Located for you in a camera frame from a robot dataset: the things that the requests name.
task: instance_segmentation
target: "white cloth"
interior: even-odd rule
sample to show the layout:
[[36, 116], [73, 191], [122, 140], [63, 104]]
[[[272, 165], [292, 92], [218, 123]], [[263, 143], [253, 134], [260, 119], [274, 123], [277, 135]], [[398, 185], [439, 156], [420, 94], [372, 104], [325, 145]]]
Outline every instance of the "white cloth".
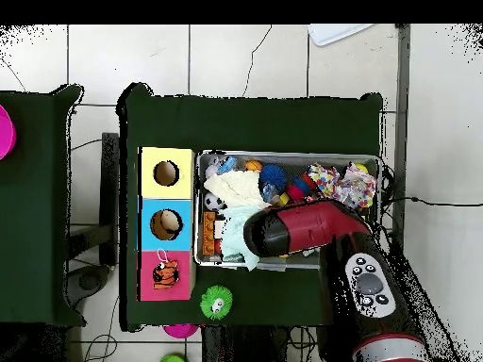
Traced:
[[222, 232], [222, 254], [224, 262], [236, 262], [243, 255], [245, 267], [253, 270], [260, 258], [253, 254], [243, 238], [243, 228], [246, 221], [262, 208], [257, 206], [238, 206], [221, 209], [219, 214], [226, 218]]
[[205, 189], [223, 200], [226, 206], [257, 206], [270, 204], [261, 198], [258, 189], [258, 171], [230, 171], [215, 174], [205, 182]]

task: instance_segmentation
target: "pink disc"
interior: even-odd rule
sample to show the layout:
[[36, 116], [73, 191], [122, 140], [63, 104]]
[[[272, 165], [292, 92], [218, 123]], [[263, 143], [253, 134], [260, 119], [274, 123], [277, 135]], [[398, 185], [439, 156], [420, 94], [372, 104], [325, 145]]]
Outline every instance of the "pink disc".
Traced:
[[198, 326], [191, 324], [167, 325], [162, 328], [168, 335], [176, 338], [187, 338], [198, 330]]
[[7, 111], [0, 106], [0, 159], [6, 156], [15, 145], [15, 127]]

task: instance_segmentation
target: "dark green table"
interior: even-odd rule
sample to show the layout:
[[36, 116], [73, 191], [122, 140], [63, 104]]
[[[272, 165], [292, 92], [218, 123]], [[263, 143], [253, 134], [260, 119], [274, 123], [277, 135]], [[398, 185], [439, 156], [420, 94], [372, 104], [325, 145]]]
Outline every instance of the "dark green table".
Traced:
[[317, 271], [234, 271], [198, 267], [185, 302], [136, 300], [137, 148], [139, 146], [379, 155], [380, 94], [357, 99], [213, 99], [157, 97], [129, 86], [117, 106], [121, 120], [120, 301], [124, 328], [139, 324], [211, 323], [201, 294], [215, 284], [233, 292], [223, 324], [328, 323]]
[[80, 325], [64, 300], [68, 258], [66, 127], [82, 88], [0, 91], [17, 142], [0, 161], [0, 321]]

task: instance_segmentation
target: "blue toy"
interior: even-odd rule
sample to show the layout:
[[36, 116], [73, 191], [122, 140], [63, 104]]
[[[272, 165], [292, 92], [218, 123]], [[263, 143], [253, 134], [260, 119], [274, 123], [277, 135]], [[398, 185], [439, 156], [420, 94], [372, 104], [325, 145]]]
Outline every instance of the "blue toy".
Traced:
[[261, 170], [260, 180], [263, 183], [274, 185], [278, 192], [282, 192], [287, 185], [287, 176], [283, 170], [276, 165], [265, 165]]
[[306, 196], [310, 194], [310, 186], [304, 179], [300, 177], [293, 177], [292, 180], [293, 180], [293, 184], [297, 188], [302, 190]]
[[233, 156], [229, 156], [225, 162], [218, 168], [218, 174], [227, 173], [233, 169], [237, 159]]

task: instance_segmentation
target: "pink toy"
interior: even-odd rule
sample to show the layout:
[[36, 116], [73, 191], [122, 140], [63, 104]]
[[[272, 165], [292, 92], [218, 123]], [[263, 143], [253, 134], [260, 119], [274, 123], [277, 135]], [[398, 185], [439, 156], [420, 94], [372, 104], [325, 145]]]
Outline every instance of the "pink toy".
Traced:
[[5, 157], [15, 145], [15, 126], [7, 111], [0, 106], [0, 159]]
[[285, 191], [294, 201], [302, 200], [306, 196], [305, 193], [295, 185], [288, 185]]
[[191, 324], [168, 325], [162, 328], [168, 335], [175, 338], [187, 338], [198, 330], [198, 326]]

